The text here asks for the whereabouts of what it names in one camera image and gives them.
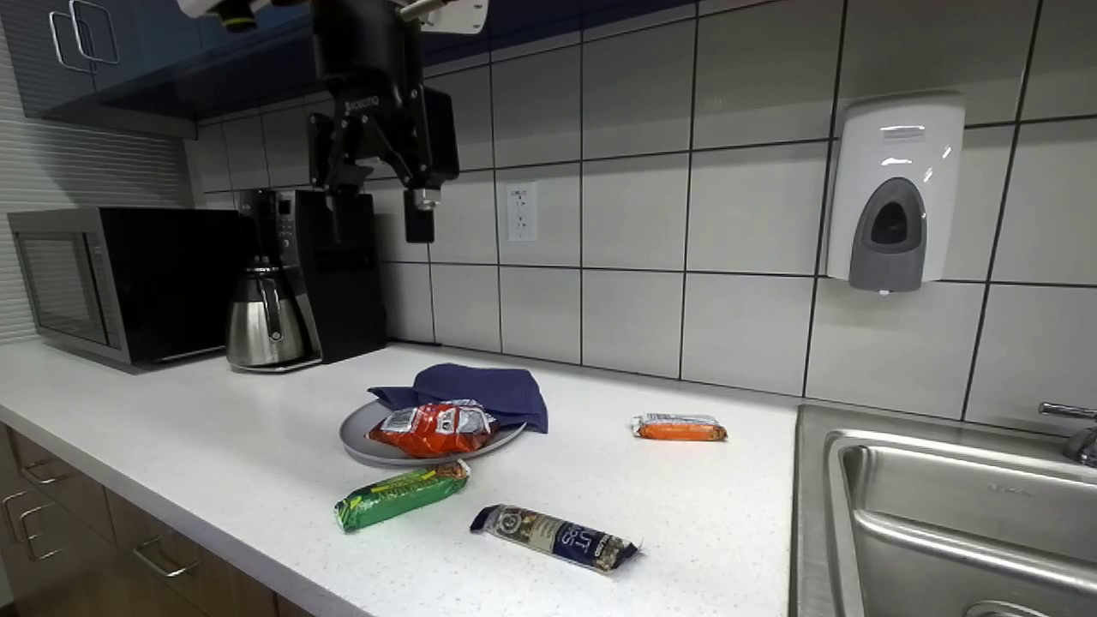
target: red snack package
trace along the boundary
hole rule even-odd
[[[485,449],[492,414],[476,400],[432,400],[392,412],[372,434],[415,461],[462,455]]]

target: plate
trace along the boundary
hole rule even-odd
[[[389,414],[392,412],[381,400],[372,400],[372,406],[357,407],[352,414],[347,414],[347,423],[339,426],[339,439],[343,439],[343,449],[350,461],[367,463],[367,467],[435,467],[435,463],[451,463],[451,461],[480,461],[480,455],[492,455],[492,454],[511,446],[524,432],[524,426],[501,430],[476,454],[415,461],[389,441],[372,439],[374,426],[383,423]]]

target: blue cloth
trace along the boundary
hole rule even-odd
[[[472,399],[496,430],[527,426],[548,432],[548,407],[538,382],[527,372],[476,372],[460,362],[435,362],[415,376],[413,386],[372,386],[392,412],[430,400]]]

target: electrical outlet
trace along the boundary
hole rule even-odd
[[[538,184],[508,184],[508,242],[538,242],[538,228]]]

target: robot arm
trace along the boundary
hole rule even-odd
[[[187,14],[242,14],[267,0],[178,0]],[[442,181],[460,176],[453,102],[421,86],[421,30],[480,34],[492,0],[314,0],[314,46],[333,112],[309,118],[309,180],[357,199],[381,159],[404,181],[410,242],[435,241]]]

